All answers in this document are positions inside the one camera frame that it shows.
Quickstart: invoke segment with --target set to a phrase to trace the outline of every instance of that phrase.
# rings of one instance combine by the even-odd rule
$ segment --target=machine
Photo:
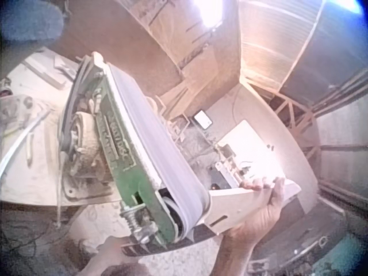
[[[207,191],[135,80],[96,52],[79,65],[58,132],[65,196],[93,197],[116,185],[132,232],[123,247],[130,256],[222,233],[271,195],[271,189],[239,188],[246,174],[236,174],[233,189]],[[287,181],[285,200],[299,191]]]

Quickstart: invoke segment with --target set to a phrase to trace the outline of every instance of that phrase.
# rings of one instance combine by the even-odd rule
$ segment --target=belt sander
[[[62,174],[113,182],[132,232],[130,256],[189,246],[218,235],[265,206],[271,189],[207,191],[135,80],[94,52],[79,65],[59,121]],[[285,200],[300,191],[286,181]]]

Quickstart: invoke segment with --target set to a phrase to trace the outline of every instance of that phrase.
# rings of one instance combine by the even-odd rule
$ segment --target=wire
[[[232,103],[232,110],[231,110],[232,119],[234,120],[235,125],[237,125],[237,121],[235,119],[234,109],[235,109],[235,103],[236,103],[237,97],[239,96],[240,89],[242,89],[241,86],[238,88],[238,90],[237,90],[237,92],[235,94],[235,98],[234,98],[234,102]]]

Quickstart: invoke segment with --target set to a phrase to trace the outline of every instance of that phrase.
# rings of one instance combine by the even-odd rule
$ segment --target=sanding belt
[[[146,97],[124,82],[126,73],[109,64],[120,98],[148,157],[181,213],[183,236],[198,223],[209,206],[209,193],[154,114]]]

